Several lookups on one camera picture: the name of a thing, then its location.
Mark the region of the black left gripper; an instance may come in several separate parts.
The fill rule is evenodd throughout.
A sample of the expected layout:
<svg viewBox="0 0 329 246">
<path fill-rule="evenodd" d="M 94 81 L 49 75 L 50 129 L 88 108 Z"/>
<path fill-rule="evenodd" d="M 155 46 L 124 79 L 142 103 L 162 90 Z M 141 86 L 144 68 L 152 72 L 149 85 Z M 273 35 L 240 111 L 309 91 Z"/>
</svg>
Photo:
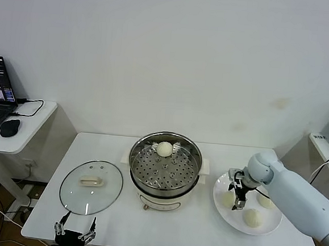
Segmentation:
<svg viewBox="0 0 329 246">
<path fill-rule="evenodd" d="M 92 241 L 96 236 L 96 224 L 97 218 L 94 217 L 92 224 L 89 228 L 89 231 L 81 234 L 80 232 L 75 232 L 72 230 L 64 229 L 64 225 L 68 220 L 72 212 L 67 212 L 59 222 L 55 222 L 54 231 L 55 231 L 55 243 L 58 246 L 84 246 L 84 241 Z"/>
</svg>

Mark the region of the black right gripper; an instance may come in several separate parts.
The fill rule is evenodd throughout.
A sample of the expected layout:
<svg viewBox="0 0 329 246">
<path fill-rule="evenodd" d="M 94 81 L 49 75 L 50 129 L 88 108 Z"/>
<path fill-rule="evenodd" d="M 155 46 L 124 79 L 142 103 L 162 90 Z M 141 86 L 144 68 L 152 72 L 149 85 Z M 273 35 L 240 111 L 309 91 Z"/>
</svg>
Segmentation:
<svg viewBox="0 0 329 246">
<path fill-rule="evenodd" d="M 231 207 L 231 210 L 242 210 L 246 204 L 246 193 L 252 191 L 252 188 L 246 186 L 243 182 L 245 174 L 242 170 L 238 170 L 234 174 L 234 183 L 229 184 L 228 191 L 235 190 L 235 200 L 234 205 Z"/>
</svg>

